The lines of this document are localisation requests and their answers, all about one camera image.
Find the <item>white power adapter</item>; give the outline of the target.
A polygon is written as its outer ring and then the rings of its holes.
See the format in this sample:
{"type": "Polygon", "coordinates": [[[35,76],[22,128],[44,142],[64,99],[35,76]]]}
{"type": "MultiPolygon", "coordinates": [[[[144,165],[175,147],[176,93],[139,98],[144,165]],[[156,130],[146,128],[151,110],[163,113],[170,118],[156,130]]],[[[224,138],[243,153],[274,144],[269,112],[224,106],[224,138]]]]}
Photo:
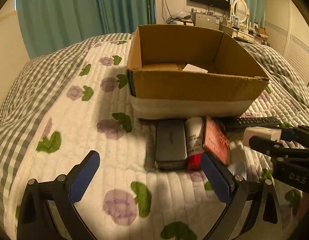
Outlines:
{"type": "Polygon", "coordinates": [[[243,145],[249,147],[249,140],[253,136],[258,136],[263,139],[268,139],[272,141],[280,141],[282,130],[277,128],[268,127],[248,127],[244,131],[243,145]]]}

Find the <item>black tv remote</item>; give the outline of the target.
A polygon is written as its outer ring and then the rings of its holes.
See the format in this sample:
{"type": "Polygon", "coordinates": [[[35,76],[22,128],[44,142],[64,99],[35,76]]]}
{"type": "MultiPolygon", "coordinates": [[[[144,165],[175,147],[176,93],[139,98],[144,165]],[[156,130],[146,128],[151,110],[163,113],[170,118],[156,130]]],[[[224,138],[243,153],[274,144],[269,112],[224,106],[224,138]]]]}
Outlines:
{"type": "Polygon", "coordinates": [[[226,129],[245,129],[248,127],[277,127],[281,122],[273,117],[262,118],[235,118],[225,117],[219,118],[219,122],[223,124],[226,129]]]}

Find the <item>white floral quilted mat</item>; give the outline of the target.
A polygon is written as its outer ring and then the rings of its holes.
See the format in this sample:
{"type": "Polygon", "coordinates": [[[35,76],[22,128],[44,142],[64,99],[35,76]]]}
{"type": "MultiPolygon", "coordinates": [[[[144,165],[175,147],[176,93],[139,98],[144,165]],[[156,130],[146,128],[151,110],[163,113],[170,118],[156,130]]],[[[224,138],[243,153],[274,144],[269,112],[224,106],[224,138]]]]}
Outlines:
{"type": "MultiPolygon", "coordinates": [[[[54,180],[96,150],[100,166],[75,207],[97,239],[203,239],[225,204],[203,172],[155,169],[155,124],[139,121],[129,100],[130,37],[95,38],[35,129],[5,209],[7,234],[17,239],[29,179],[54,180]]],[[[242,117],[309,125],[309,90],[290,64],[270,47],[242,46],[272,76],[242,117]]]]}

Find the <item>red patterned card box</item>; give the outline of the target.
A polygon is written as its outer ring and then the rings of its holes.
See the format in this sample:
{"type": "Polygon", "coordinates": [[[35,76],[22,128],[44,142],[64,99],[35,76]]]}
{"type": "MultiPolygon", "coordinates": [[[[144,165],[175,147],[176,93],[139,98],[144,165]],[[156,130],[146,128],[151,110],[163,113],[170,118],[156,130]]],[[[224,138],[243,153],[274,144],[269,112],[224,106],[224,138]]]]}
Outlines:
{"type": "Polygon", "coordinates": [[[231,163],[229,139],[220,125],[210,116],[206,117],[203,137],[203,148],[228,166],[231,163]]]}

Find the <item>grey metal case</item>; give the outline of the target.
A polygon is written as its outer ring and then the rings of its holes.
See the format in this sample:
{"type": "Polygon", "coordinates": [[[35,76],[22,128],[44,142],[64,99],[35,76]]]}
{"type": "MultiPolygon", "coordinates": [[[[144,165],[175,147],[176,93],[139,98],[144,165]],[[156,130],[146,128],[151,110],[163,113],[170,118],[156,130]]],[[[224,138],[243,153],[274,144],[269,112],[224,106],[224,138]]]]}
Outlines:
{"type": "Polygon", "coordinates": [[[183,170],[187,162],[183,119],[159,120],[156,127],[155,161],[160,170],[183,170]]]}

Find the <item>white bottle red cap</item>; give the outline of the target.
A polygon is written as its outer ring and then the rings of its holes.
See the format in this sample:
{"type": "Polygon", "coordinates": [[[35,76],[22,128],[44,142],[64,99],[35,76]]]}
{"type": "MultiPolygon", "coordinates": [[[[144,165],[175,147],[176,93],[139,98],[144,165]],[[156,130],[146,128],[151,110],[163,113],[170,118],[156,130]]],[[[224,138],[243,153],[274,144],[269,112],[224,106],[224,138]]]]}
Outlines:
{"type": "Polygon", "coordinates": [[[189,118],[185,123],[187,144],[188,170],[201,169],[201,155],[205,151],[202,147],[204,120],[201,117],[189,118]]]}

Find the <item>teal window curtain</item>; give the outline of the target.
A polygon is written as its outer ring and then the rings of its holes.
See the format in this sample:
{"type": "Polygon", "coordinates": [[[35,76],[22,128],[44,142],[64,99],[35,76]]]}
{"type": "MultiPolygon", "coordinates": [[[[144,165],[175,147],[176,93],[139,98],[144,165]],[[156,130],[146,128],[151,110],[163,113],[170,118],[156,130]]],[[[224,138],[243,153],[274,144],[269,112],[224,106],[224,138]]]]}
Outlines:
{"type": "Polygon", "coordinates": [[[16,9],[31,59],[89,37],[132,33],[156,21],[155,0],[16,0],[16,9]]]}

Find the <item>silver small refrigerator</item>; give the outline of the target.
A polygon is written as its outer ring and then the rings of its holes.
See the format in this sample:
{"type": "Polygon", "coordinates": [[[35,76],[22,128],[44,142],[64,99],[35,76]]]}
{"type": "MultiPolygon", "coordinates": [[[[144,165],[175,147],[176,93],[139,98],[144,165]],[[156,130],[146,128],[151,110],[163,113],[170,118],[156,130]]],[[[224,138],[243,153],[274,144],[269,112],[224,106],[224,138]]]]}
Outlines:
{"type": "Polygon", "coordinates": [[[193,20],[194,26],[196,27],[219,30],[220,18],[218,16],[192,12],[191,19],[193,20]]]}

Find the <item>brown cardboard box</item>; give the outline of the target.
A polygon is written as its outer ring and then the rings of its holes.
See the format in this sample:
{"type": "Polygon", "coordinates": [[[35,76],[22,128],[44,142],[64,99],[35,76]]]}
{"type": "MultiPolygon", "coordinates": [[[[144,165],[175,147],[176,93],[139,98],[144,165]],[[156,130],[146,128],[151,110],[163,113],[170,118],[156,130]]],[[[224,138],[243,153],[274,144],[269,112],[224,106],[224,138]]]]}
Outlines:
{"type": "Polygon", "coordinates": [[[231,36],[186,25],[140,25],[126,72],[134,114],[158,120],[239,116],[269,76],[231,36]]]}

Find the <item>white oval mirror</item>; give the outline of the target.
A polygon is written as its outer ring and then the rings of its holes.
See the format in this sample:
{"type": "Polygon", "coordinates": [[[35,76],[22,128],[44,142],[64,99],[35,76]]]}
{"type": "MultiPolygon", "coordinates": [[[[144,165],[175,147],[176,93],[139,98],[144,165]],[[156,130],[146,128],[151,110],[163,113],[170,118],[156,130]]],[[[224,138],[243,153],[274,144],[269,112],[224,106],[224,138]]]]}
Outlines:
{"type": "Polygon", "coordinates": [[[250,10],[245,0],[234,0],[231,6],[231,15],[237,17],[240,24],[248,23],[250,10]]]}

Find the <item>white louvred wardrobe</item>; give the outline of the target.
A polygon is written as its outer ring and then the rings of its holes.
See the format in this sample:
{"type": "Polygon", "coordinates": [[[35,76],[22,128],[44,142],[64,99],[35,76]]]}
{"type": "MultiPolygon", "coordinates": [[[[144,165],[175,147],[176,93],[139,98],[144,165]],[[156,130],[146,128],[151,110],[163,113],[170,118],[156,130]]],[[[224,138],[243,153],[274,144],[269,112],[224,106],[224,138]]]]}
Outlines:
{"type": "Polygon", "coordinates": [[[291,0],[266,0],[268,42],[309,88],[309,27],[291,0]]]}

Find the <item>white dressing table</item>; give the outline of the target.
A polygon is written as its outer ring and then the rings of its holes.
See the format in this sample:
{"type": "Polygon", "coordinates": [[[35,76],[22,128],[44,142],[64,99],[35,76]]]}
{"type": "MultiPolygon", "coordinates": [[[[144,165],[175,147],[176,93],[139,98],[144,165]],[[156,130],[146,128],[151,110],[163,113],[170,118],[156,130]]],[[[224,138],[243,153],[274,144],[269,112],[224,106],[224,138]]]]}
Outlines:
{"type": "Polygon", "coordinates": [[[228,27],[226,25],[220,25],[219,30],[228,34],[229,36],[231,36],[236,41],[262,45],[261,39],[255,37],[253,35],[250,35],[248,33],[245,33],[244,31],[237,30],[237,29],[234,29],[232,27],[228,27]]]}

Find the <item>grey checkered bedspread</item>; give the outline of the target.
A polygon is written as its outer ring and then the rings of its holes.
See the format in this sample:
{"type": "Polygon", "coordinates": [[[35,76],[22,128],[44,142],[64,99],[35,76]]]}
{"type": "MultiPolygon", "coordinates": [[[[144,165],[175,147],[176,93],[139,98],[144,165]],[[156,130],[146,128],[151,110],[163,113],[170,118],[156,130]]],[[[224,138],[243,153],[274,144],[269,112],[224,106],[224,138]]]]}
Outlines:
{"type": "Polygon", "coordinates": [[[128,85],[105,90],[107,80],[125,76],[132,40],[123,33],[88,38],[29,61],[14,81],[0,107],[0,225],[8,233],[16,231],[25,178],[50,178],[90,149],[112,185],[166,186],[163,213],[215,199],[197,173],[154,172],[154,126],[135,117],[128,85]]]}

